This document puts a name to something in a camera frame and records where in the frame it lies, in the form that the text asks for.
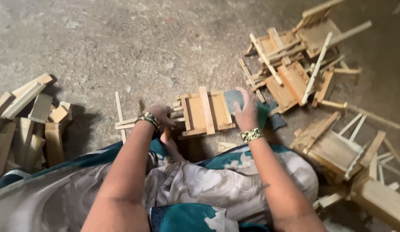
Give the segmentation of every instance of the bangle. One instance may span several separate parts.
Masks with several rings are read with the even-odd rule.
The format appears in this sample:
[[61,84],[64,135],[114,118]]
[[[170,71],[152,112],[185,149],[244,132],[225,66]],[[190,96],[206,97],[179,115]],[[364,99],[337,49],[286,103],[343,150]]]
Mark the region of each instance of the bangle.
[[244,143],[248,143],[251,140],[263,137],[263,130],[260,128],[254,128],[252,130],[241,133],[240,136],[242,137]]

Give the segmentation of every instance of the finger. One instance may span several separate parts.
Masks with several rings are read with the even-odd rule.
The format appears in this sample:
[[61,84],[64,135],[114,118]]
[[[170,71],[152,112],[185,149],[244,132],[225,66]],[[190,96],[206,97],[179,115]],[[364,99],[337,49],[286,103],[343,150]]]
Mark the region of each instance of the finger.
[[242,109],[240,108],[240,103],[239,102],[234,102],[234,109],[236,111],[236,113],[240,113],[242,111]]
[[246,108],[249,105],[250,102],[250,94],[247,90],[245,90],[242,87],[235,87],[235,89],[243,94],[243,101],[244,101],[244,106],[243,108]]

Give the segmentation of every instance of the wooden stick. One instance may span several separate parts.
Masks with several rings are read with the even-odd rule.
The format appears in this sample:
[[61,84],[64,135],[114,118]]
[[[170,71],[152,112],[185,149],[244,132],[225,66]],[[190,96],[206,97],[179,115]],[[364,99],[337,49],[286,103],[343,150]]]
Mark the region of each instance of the wooden stick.
[[389,142],[389,140],[387,138],[383,139],[383,143],[386,145],[388,150],[392,153],[393,157],[395,157],[395,159],[397,159],[398,162],[400,163],[400,156],[399,156],[398,152],[395,150],[395,148],[393,147],[392,143]]
[[[255,86],[256,86],[256,83],[255,83],[254,80],[251,78],[251,74],[250,74],[250,72],[249,72],[249,69],[246,67],[246,64],[244,63],[244,61],[243,61],[242,59],[239,59],[239,63],[240,63],[240,65],[242,66],[243,71],[244,71],[244,73],[245,73],[246,76],[247,76],[247,79],[249,79],[249,82],[250,82],[251,86],[252,86],[252,87],[255,87]],[[264,97],[263,97],[263,95],[261,94],[260,90],[256,89],[256,94],[257,94],[257,96],[259,97],[259,100],[260,100],[262,103],[265,103],[265,102],[266,102],[265,99],[264,99]]]
[[310,91],[312,89],[313,83],[315,82],[315,78],[317,76],[317,73],[319,72],[320,64],[321,64],[323,58],[325,57],[327,46],[330,43],[330,39],[331,39],[332,34],[333,34],[332,32],[329,32],[329,34],[327,35],[327,38],[326,38],[326,41],[325,41],[325,43],[323,45],[322,51],[320,52],[319,59],[316,62],[315,70],[313,71],[313,74],[310,77],[309,84],[308,84],[306,92],[305,92],[305,94],[303,96],[302,105],[307,103],[307,98],[309,97],[309,93],[310,93]]
[[280,79],[279,75],[277,75],[277,72],[273,66],[270,65],[269,59],[267,59],[266,54],[264,53],[263,49],[260,47],[259,44],[257,44],[257,39],[254,37],[253,33],[250,33],[250,39],[254,43],[254,46],[256,47],[257,52],[259,53],[260,57],[263,59],[264,63],[266,66],[269,68],[270,72],[272,73],[273,77],[275,77],[277,83],[279,85],[282,85],[283,82]]
[[[115,91],[115,101],[117,103],[118,118],[119,118],[120,122],[122,122],[124,120],[123,120],[123,117],[122,117],[120,94],[118,93],[118,91]],[[125,144],[125,141],[127,140],[127,135],[125,134],[125,129],[121,130],[121,138],[123,140],[123,144]]]
[[343,40],[345,40],[345,39],[347,39],[347,38],[349,38],[349,37],[351,37],[351,36],[353,36],[353,35],[355,35],[355,34],[357,34],[359,32],[362,32],[362,31],[370,28],[371,26],[372,26],[372,21],[370,21],[370,20],[365,22],[365,23],[363,23],[363,24],[360,24],[357,27],[354,27],[354,28],[348,30],[347,32],[342,33],[342,34],[336,36],[335,38],[333,38],[330,41],[330,46],[332,47],[334,45],[337,45],[341,41],[343,41]]
[[387,125],[389,125],[389,126],[391,126],[391,127],[394,127],[394,128],[396,128],[396,129],[400,129],[400,125],[399,125],[399,124],[396,124],[396,123],[394,123],[394,122],[392,122],[392,121],[389,121],[389,120],[386,120],[386,119],[384,119],[384,118],[382,118],[382,117],[379,117],[379,116],[376,115],[376,114],[367,112],[367,111],[364,110],[364,109],[357,108],[356,106],[353,106],[353,105],[351,105],[351,104],[347,104],[347,108],[348,108],[348,109],[351,109],[351,110],[354,110],[354,111],[356,111],[356,112],[358,112],[358,113],[362,113],[362,114],[368,116],[369,118],[375,119],[375,120],[377,120],[377,121],[379,121],[379,122],[381,122],[381,123],[387,124]]
[[201,99],[201,108],[204,119],[206,121],[206,132],[208,134],[215,134],[213,116],[211,115],[210,102],[208,102],[207,88],[199,86],[199,94]]
[[355,137],[356,137],[357,133],[359,132],[360,127],[362,126],[365,119],[366,119],[366,115],[363,115],[362,118],[360,119],[359,123],[357,124],[355,131],[352,133],[352,136],[350,137],[349,141],[352,142],[355,139]]
[[362,116],[361,113],[359,113],[350,123],[348,123],[340,132],[338,135],[342,135],[345,133],[360,117]]

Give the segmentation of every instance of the unfinished wooden chair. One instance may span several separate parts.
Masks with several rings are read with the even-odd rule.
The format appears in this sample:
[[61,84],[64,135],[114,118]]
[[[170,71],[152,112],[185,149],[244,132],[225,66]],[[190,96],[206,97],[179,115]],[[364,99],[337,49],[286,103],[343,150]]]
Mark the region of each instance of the unfinished wooden chair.
[[329,32],[333,33],[329,47],[332,48],[343,40],[358,34],[372,26],[371,21],[358,25],[344,33],[336,26],[332,19],[328,17],[331,7],[343,2],[344,0],[331,0],[308,9],[302,13],[302,20],[292,31],[296,37],[302,41],[306,47],[306,52],[313,58],[320,54],[322,45]]
[[181,104],[186,128],[180,140],[236,127],[223,94],[224,91],[207,92],[206,87],[200,86],[198,93],[176,96],[178,102],[173,106]]

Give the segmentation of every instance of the wooden slat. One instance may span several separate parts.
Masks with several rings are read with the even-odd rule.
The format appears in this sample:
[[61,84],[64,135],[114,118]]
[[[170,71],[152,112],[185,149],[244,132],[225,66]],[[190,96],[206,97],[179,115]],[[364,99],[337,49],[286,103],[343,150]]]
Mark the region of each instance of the wooden slat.
[[328,47],[328,45],[330,43],[331,36],[332,36],[332,33],[329,32],[329,34],[327,35],[326,41],[325,41],[325,43],[323,45],[322,51],[320,52],[319,59],[316,62],[315,69],[314,69],[313,74],[312,74],[312,76],[310,78],[310,82],[309,82],[309,84],[307,86],[306,92],[305,92],[305,94],[303,96],[303,100],[301,101],[302,104],[306,104],[306,102],[307,102],[307,98],[309,97],[309,92],[311,91],[313,83],[315,82],[315,78],[316,78],[317,73],[319,71],[320,64],[321,64],[323,58],[325,57],[326,50],[327,50],[327,47]]
[[[249,79],[251,86],[255,87],[256,83],[254,82],[253,78],[251,78],[251,74],[249,72],[249,69],[246,67],[246,64],[244,63],[244,61],[242,59],[239,59],[239,63],[242,66],[242,69],[243,69],[244,73],[246,74],[247,79]],[[256,89],[255,91],[256,91],[257,96],[259,97],[259,100],[262,103],[265,103],[265,99],[264,99],[263,95],[261,94],[260,90]]]
[[1,118],[13,119],[28,103],[30,103],[44,88],[46,84],[34,83],[26,92],[16,98],[14,102],[2,113]]
[[12,140],[15,163],[24,166],[29,145],[31,144],[34,121],[27,118],[14,118],[15,135]]
[[8,123],[1,131],[3,136],[1,136],[0,141],[0,177],[2,176],[6,166],[6,161],[8,159],[9,149],[11,148],[11,142],[12,137],[14,136],[15,127],[15,123]]
[[15,96],[10,92],[5,92],[0,98],[0,117],[2,113],[12,104],[15,100]]
[[188,117],[188,109],[187,109],[187,100],[186,98],[181,99],[181,105],[182,105],[182,114],[185,119],[185,129],[189,131],[191,129],[190,127],[190,118]]
[[44,93],[38,94],[32,107],[28,119],[41,124],[46,123],[49,115],[49,109],[52,104],[52,97]]
[[213,124],[213,117],[211,116],[210,103],[208,102],[207,88],[205,86],[199,87],[199,94],[202,103],[202,112],[206,120],[206,132],[208,134],[215,134]]
[[64,162],[61,124],[45,123],[45,143],[50,167]]
[[366,150],[365,156],[363,157],[362,161],[360,164],[364,167],[367,167],[370,165],[371,160],[373,159],[374,156],[376,156],[378,148],[383,142],[383,139],[385,138],[386,132],[383,130],[378,130],[378,134],[376,135],[375,139],[373,140],[372,144],[369,146],[368,150]]
[[32,135],[31,144],[29,145],[29,150],[27,152],[27,158],[25,160],[24,168],[27,170],[32,170],[36,161],[40,158],[42,154],[39,150],[42,150],[42,147],[45,144],[45,140],[40,136],[34,134]]
[[[118,93],[118,91],[115,91],[115,101],[117,103],[118,119],[120,120],[120,122],[122,122],[123,121],[122,109],[121,109],[121,102],[120,102],[120,94]],[[125,129],[121,130],[121,138],[123,140],[123,144],[125,144],[125,141],[127,140],[127,135],[125,134]]]
[[277,81],[277,83],[279,85],[282,85],[283,82],[280,79],[280,77],[277,75],[275,69],[273,66],[270,65],[270,61],[269,59],[267,59],[267,56],[265,54],[265,52],[263,51],[263,49],[259,46],[259,44],[257,44],[257,40],[254,37],[253,33],[250,33],[250,39],[252,40],[252,42],[254,43],[254,46],[256,47],[257,52],[259,53],[259,56],[263,59],[264,63],[266,64],[266,66],[269,68],[270,72],[272,73],[273,77],[275,78],[275,80]]
[[35,83],[40,83],[40,84],[50,84],[54,80],[51,76],[49,76],[47,73],[42,74],[41,76],[33,79],[32,81],[28,82],[27,84],[19,87],[18,89],[12,91],[12,94],[16,97],[19,98],[22,94],[24,94],[33,84]]

